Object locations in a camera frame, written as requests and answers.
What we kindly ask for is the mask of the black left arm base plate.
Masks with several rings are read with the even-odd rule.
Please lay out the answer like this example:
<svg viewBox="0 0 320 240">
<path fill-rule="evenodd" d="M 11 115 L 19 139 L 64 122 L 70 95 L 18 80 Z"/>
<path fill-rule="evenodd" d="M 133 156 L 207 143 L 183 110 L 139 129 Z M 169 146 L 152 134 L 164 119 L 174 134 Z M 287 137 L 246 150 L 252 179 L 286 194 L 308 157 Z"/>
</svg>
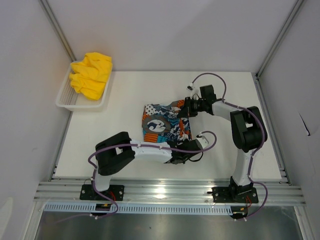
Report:
<svg viewBox="0 0 320 240">
<path fill-rule="evenodd" d="M 114 201 L 123 201 L 125 193 L 124 185 L 110 185 L 108 190 L 102 191 L 101 194 Z M 106 200 L 94 190 L 91 184 L 83 184 L 81 187 L 79 199 L 83 201 L 102 201 Z"/>
</svg>

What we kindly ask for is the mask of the colourful patterned shorts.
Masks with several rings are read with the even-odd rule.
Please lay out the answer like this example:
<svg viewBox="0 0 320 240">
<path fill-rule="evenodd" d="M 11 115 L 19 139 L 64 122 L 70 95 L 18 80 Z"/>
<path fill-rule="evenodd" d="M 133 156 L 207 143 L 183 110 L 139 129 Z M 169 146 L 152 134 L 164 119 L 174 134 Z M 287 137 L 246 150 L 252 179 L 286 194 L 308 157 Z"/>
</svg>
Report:
<svg viewBox="0 0 320 240">
<path fill-rule="evenodd" d="M 191 141 L 192 133 L 188 118 L 179 118 L 178 113 L 184 100 L 173 101 L 168 105 L 146 104 L 142 115 L 143 140 L 150 143 Z"/>
</svg>

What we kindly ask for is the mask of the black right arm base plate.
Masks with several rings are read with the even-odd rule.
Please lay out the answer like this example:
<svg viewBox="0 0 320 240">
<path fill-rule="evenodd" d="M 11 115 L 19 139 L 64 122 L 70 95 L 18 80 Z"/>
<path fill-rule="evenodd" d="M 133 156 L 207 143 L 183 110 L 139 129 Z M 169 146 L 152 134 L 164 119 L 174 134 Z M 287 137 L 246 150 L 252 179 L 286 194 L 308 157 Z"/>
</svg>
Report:
<svg viewBox="0 0 320 240">
<path fill-rule="evenodd" d="M 229 187 L 216 186 L 212 187 L 211 190 L 206 193 L 212 196 L 214 203 L 257 204 L 259 202 L 257 189 L 255 187 L 249 191 L 235 193 Z"/>
</svg>

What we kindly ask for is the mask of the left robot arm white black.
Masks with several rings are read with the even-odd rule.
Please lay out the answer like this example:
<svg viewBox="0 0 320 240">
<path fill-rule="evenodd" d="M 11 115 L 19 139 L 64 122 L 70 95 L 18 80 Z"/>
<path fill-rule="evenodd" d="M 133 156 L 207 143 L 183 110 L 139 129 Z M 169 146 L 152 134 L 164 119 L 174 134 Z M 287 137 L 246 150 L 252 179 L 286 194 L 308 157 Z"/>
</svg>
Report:
<svg viewBox="0 0 320 240">
<path fill-rule="evenodd" d="M 133 140 L 122 131 L 95 146 L 88 162 L 94 167 L 91 194 L 97 200 L 108 196 L 112 176 L 132 161 L 152 161 L 161 164 L 184 164 L 193 156 L 203 153 L 209 141 L 199 134 L 195 139 L 176 142 L 143 142 Z"/>
</svg>

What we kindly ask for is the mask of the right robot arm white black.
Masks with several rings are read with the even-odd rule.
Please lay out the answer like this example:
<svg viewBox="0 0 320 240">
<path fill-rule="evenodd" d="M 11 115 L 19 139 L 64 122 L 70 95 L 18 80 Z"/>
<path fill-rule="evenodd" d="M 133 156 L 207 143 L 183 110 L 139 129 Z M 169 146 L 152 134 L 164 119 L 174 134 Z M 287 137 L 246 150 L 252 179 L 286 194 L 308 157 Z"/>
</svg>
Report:
<svg viewBox="0 0 320 240">
<path fill-rule="evenodd" d="M 256 106 L 244 108 L 218 99 L 212 85 L 200 87 L 201 97 L 186 97 L 184 106 L 177 115 L 179 118 L 190 118 L 199 112 L 221 117 L 231 124 L 232 140 L 237 147 L 236 166 L 230 177 L 228 196 L 239 202 L 253 189 L 251 178 L 253 158 L 268 138 L 265 125 Z"/>
</svg>

